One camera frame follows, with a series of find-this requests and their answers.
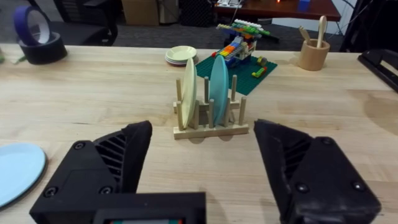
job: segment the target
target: plate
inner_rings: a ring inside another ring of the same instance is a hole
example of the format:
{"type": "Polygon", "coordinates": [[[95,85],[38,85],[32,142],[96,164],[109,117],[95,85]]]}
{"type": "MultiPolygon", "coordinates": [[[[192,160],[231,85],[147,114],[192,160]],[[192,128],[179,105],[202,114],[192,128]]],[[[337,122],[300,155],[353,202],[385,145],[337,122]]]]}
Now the plate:
{"type": "Polygon", "coordinates": [[[193,117],[197,100],[197,68],[192,58],[188,59],[182,84],[182,123],[186,128],[193,117]]]}
{"type": "Polygon", "coordinates": [[[220,123],[228,100],[228,70],[224,57],[219,55],[213,64],[210,76],[209,99],[214,99],[213,124],[220,123]]]}
{"type": "Polygon", "coordinates": [[[0,147],[0,207],[28,190],[44,166],[45,154],[39,146],[15,143],[0,147]]]}
{"type": "Polygon", "coordinates": [[[184,62],[176,62],[176,61],[173,61],[173,60],[168,59],[167,57],[165,57],[165,60],[166,60],[168,63],[172,63],[172,64],[175,64],[175,65],[185,65],[185,64],[187,64],[187,61],[184,61],[184,62]]]}
{"type": "Polygon", "coordinates": [[[197,50],[190,46],[173,47],[166,52],[166,57],[174,61],[185,61],[196,56],[197,50]]]}

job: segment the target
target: cardboard box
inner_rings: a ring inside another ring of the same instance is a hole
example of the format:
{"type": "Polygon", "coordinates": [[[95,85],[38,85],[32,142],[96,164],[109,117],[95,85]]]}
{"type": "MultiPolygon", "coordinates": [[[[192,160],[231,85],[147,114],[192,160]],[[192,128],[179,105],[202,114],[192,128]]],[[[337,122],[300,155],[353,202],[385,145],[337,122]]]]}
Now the cardboard box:
{"type": "Polygon", "coordinates": [[[158,26],[157,0],[122,0],[127,25],[158,26]]]}

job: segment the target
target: screw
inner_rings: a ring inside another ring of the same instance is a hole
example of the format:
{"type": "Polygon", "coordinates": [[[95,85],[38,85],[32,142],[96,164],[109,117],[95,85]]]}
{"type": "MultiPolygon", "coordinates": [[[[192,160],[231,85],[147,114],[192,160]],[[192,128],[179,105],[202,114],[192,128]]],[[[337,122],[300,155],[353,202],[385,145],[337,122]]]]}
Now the screw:
{"type": "Polygon", "coordinates": [[[74,145],[74,149],[83,149],[83,147],[85,146],[86,144],[84,143],[84,142],[78,142],[78,143],[76,143],[75,145],[74,145]]]}
{"type": "Polygon", "coordinates": [[[351,185],[357,191],[360,191],[360,192],[365,191],[365,186],[362,183],[358,182],[358,181],[352,182],[351,185]]]}
{"type": "Polygon", "coordinates": [[[110,193],[112,193],[112,187],[110,187],[110,186],[105,186],[105,187],[103,187],[103,188],[101,188],[101,189],[99,190],[99,193],[100,193],[100,194],[110,194],[110,193]]]}
{"type": "Polygon", "coordinates": [[[322,142],[323,142],[324,144],[330,145],[330,144],[333,143],[333,140],[331,140],[331,138],[326,137],[326,138],[323,138],[323,139],[322,139],[322,142]]]}
{"type": "Polygon", "coordinates": [[[303,184],[303,183],[297,183],[296,184],[296,189],[300,192],[300,193],[307,193],[310,191],[310,189],[308,188],[307,185],[303,184]]]}
{"type": "Polygon", "coordinates": [[[50,198],[53,197],[57,192],[58,187],[49,187],[44,191],[43,196],[46,198],[50,198]]]}

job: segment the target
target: wooden peg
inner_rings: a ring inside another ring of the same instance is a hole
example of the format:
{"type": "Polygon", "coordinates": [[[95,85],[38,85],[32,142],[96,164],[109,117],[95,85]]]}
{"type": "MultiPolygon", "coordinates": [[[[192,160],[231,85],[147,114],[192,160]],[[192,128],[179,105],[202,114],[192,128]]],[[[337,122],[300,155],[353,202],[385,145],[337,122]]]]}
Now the wooden peg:
{"type": "Polygon", "coordinates": [[[205,77],[205,103],[209,103],[209,77],[205,77]]]}
{"type": "Polygon", "coordinates": [[[237,75],[232,76],[232,87],[231,87],[231,101],[235,101],[235,93],[236,93],[236,81],[238,80],[237,75]]]}
{"type": "Polygon", "coordinates": [[[213,124],[213,113],[214,113],[214,99],[209,100],[209,128],[214,128],[213,124]]]}
{"type": "Polygon", "coordinates": [[[182,124],[182,105],[181,101],[177,101],[177,122],[178,122],[178,130],[182,131],[184,129],[182,124]]]}
{"type": "Polygon", "coordinates": [[[226,102],[225,112],[224,112],[224,127],[228,127],[230,112],[231,112],[231,99],[228,98],[228,100],[226,102]]]}
{"type": "Polygon", "coordinates": [[[246,109],[246,97],[242,96],[241,99],[241,109],[239,110],[239,125],[243,125],[243,119],[244,119],[244,110],[246,109]]]}
{"type": "Polygon", "coordinates": [[[193,115],[193,128],[196,130],[199,127],[199,100],[195,103],[195,113],[193,115]]]}
{"type": "Polygon", "coordinates": [[[175,84],[177,86],[177,101],[182,101],[182,94],[181,94],[181,79],[177,78],[175,80],[175,84]]]}

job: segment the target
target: wooden utensil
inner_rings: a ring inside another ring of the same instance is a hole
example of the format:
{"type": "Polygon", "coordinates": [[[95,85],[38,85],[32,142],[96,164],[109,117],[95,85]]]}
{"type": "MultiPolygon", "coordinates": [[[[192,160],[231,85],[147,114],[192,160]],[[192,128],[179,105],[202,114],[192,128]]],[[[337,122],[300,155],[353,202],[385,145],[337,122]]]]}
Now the wooden utensil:
{"type": "Polygon", "coordinates": [[[298,28],[298,30],[300,31],[301,36],[303,36],[303,38],[304,38],[304,40],[307,42],[307,44],[308,44],[308,45],[311,45],[311,42],[310,42],[310,34],[308,34],[308,32],[304,29],[304,27],[300,26],[300,27],[298,28]]]}
{"type": "Polygon", "coordinates": [[[326,31],[326,23],[327,23],[326,16],[321,16],[321,18],[319,19],[317,48],[320,48],[322,46],[323,34],[326,31]]]}

